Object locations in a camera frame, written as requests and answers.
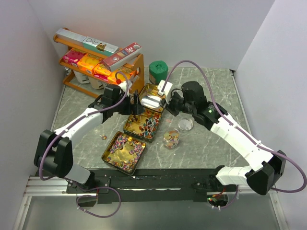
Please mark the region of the metal candy scoop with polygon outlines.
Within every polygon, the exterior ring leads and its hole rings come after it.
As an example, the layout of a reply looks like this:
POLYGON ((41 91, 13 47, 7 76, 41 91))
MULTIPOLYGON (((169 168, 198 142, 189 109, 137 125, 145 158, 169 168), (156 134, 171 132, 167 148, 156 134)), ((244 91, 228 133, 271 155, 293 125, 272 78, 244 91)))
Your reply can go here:
POLYGON ((145 95, 141 98, 141 105, 151 109, 158 109, 161 100, 162 99, 156 95, 145 95))

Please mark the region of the tin of pastel candies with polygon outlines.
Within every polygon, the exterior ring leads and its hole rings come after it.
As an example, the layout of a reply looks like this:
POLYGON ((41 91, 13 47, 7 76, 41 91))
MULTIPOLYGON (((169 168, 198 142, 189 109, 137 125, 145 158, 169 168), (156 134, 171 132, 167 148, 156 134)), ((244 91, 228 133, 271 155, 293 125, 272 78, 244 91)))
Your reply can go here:
MULTIPOLYGON (((139 94, 139 98, 140 98, 140 101, 141 101, 141 98, 145 95, 156 95, 156 96, 159 96, 158 95, 158 89, 157 89, 157 85, 153 85, 153 84, 150 84, 150 83, 147 83, 144 88, 142 89, 142 91, 140 92, 139 94)), ((153 111, 156 111, 158 113, 162 113, 164 108, 163 107, 159 107, 158 109, 151 109, 153 111)))

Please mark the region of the tin of round lollipops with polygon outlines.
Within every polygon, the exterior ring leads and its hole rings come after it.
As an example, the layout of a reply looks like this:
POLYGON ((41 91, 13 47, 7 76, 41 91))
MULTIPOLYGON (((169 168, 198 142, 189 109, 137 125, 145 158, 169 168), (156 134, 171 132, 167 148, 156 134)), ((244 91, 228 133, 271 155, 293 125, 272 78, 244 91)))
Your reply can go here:
POLYGON ((147 143, 152 143, 157 133, 162 113, 151 109, 139 115, 130 115, 123 126, 125 134, 147 143))

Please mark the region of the clear round lid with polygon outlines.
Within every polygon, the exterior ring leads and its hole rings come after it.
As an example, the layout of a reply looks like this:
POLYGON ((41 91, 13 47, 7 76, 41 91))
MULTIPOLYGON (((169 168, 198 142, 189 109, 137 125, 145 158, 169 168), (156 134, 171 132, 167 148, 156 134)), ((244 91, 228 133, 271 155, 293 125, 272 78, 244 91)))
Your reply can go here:
POLYGON ((182 118, 178 122, 178 127, 183 131, 190 131, 193 129, 194 123, 190 118, 182 118))

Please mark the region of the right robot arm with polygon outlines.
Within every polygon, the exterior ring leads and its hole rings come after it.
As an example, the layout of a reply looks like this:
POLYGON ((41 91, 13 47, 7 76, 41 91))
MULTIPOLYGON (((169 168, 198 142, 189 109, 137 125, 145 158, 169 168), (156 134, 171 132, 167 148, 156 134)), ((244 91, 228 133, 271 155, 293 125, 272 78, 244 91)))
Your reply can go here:
POLYGON ((259 141, 242 134, 243 128, 224 108, 207 100, 198 82, 188 81, 181 90, 179 95, 171 83, 160 82, 158 94, 165 96, 162 107, 174 116, 180 112, 192 115, 198 124, 226 141, 249 164, 245 167, 218 166, 209 176, 210 187, 220 191, 226 185, 245 185, 259 195, 267 194, 282 176, 285 159, 262 150, 259 141))

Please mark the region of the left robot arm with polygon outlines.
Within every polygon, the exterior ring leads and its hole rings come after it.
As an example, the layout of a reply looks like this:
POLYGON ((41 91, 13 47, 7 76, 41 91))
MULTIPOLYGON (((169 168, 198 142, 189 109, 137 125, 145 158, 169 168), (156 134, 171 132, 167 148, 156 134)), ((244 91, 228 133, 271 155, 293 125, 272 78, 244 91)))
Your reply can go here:
POLYGON ((75 182, 85 193, 95 187, 94 172, 86 169, 73 160, 73 149, 84 135, 103 124, 114 113, 120 115, 139 115, 144 112, 137 91, 129 93, 123 86, 109 84, 103 94, 99 95, 77 118, 56 129, 44 130, 39 137, 34 165, 38 167, 42 181, 51 177, 75 182))

